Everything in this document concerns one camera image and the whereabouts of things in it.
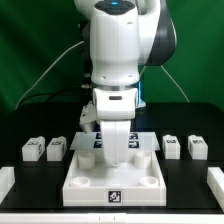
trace cable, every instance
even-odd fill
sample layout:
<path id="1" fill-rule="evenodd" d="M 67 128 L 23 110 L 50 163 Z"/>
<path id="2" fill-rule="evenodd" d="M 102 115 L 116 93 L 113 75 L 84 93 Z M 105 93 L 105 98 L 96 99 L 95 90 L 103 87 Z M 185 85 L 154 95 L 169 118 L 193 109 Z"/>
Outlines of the cable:
<path id="1" fill-rule="evenodd" d="M 185 99 L 188 103 L 190 103 L 190 100 L 188 99 L 187 95 L 184 93 L 184 91 L 181 89 L 181 87 L 177 84 L 177 82 L 174 80 L 174 78 L 169 74 L 169 72 L 161 65 L 162 70 L 167 74 L 167 76 L 174 82 L 174 84 L 177 86 L 177 88 L 181 91 Z"/>
<path id="2" fill-rule="evenodd" d="M 47 73 L 71 50 L 75 49 L 76 47 L 78 47 L 79 45 L 83 44 L 84 41 L 79 42 L 78 44 L 68 48 L 44 73 L 43 75 L 41 75 L 41 77 L 33 84 L 33 86 L 31 86 L 30 89 L 28 89 L 23 96 L 19 99 L 18 103 L 16 104 L 16 108 L 17 109 L 20 105 L 20 102 L 24 99 L 24 97 L 26 97 L 36 86 L 37 84 L 47 75 Z"/>
<path id="3" fill-rule="evenodd" d="M 18 108 L 27 100 L 31 99 L 31 98 L 34 98 L 34 97 L 39 97 L 39 96 L 49 96 L 49 98 L 46 100 L 47 102 L 49 102 L 50 100 L 52 100 L 54 97 L 56 96 L 75 96 L 74 94 L 63 94 L 64 92 L 67 92 L 68 90 L 70 89 L 74 89 L 76 88 L 75 86 L 71 86 L 71 87 L 67 87 L 67 88 L 63 88 L 55 93 L 38 93 L 38 94 L 33 94 L 33 95 L 30 95 L 30 96 L 27 96 L 25 98 L 23 98 L 19 105 L 18 105 Z"/>
<path id="4" fill-rule="evenodd" d="M 141 78 L 145 70 L 147 69 L 147 66 L 144 66 L 139 74 L 139 77 Z"/>
<path id="5" fill-rule="evenodd" d="M 49 103 L 55 96 L 60 95 L 60 93 L 67 92 L 72 89 L 80 89 L 81 90 L 81 87 L 80 86 L 70 86 L 70 87 L 61 89 L 61 90 L 51 94 L 51 96 L 45 101 L 45 103 Z"/>

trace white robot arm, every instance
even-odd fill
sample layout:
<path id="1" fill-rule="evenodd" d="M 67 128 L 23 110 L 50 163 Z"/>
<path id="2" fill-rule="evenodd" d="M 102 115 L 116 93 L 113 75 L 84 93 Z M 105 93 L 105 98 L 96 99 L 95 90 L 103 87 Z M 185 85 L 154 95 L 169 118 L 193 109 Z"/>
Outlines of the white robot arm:
<path id="1" fill-rule="evenodd" d="M 171 57 L 176 47 L 174 27 L 166 0 L 75 0 L 75 4 L 91 22 L 91 80 L 96 86 L 93 105 L 83 109 L 80 125 L 89 132 L 97 120 L 106 162 L 121 163 L 138 104 L 134 87 L 138 64 L 162 65 Z"/>

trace qr code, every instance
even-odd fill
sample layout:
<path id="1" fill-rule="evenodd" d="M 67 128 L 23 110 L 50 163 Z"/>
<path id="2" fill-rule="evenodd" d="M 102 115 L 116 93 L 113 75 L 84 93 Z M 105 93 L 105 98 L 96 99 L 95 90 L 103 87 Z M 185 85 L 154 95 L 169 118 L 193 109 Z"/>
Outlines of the qr code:
<path id="1" fill-rule="evenodd" d="M 122 192 L 121 191 L 109 191 L 108 202 L 109 203 L 121 203 Z"/>

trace white stand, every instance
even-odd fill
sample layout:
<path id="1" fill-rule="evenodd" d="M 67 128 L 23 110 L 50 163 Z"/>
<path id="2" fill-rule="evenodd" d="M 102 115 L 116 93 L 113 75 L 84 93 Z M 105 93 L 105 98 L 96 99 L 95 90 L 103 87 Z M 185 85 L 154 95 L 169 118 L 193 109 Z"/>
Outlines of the white stand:
<path id="1" fill-rule="evenodd" d="M 15 183 L 14 167 L 2 167 L 0 170 L 0 204 Z"/>
<path id="2" fill-rule="evenodd" d="M 63 186 L 64 206 L 165 206 L 155 133 L 131 133 L 127 160 L 105 163 L 100 133 L 77 133 Z"/>
<path id="3" fill-rule="evenodd" d="M 224 173 L 219 167 L 208 168 L 207 183 L 224 212 Z"/>

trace black cable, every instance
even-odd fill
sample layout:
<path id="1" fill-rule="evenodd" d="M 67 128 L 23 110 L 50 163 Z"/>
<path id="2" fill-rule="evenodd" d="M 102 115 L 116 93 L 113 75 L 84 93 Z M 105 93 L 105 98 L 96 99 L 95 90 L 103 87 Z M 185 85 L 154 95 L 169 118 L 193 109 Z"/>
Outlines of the black cable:
<path id="1" fill-rule="evenodd" d="M 27 97 L 25 97 L 24 99 L 21 100 L 21 102 L 18 104 L 18 107 L 20 107 L 25 101 L 27 101 L 31 98 L 39 97 L 39 96 L 50 96 L 45 102 L 50 102 L 56 96 L 75 96 L 74 94 L 69 94 L 69 95 L 68 94 L 63 94 L 64 92 L 67 92 L 71 89 L 74 89 L 74 86 L 63 88 L 61 90 L 58 90 L 55 93 L 38 93 L 38 94 L 33 94 L 33 95 L 30 95 L 30 96 L 27 96 Z"/>
<path id="2" fill-rule="evenodd" d="M 64 89 L 58 90 L 57 92 L 53 93 L 46 101 L 45 103 L 49 103 L 54 97 L 56 97 L 57 95 L 59 95 L 60 93 L 64 93 L 64 92 L 68 92 L 70 90 L 73 89 L 79 89 L 81 90 L 80 86 L 70 86 L 70 87 L 66 87 Z"/>
<path id="3" fill-rule="evenodd" d="M 25 98 L 36 86 L 37 84 L 48 74 L 48 72 L 71 50 L 77 48 L 79 45 L 83 44 L 84 42 L 81 41 L 78 44 L 70 47 L 69 49 L 67 49 L 42 75 L 41 77 L 31 86 L 30 89 L 28 89 L 23 96 L 19 99 L 18 103 L 16 104 L 16 108 L 18 108 L 18 106 L 20 105 L 20 101 L 23 100 L 23 98 Z"/>

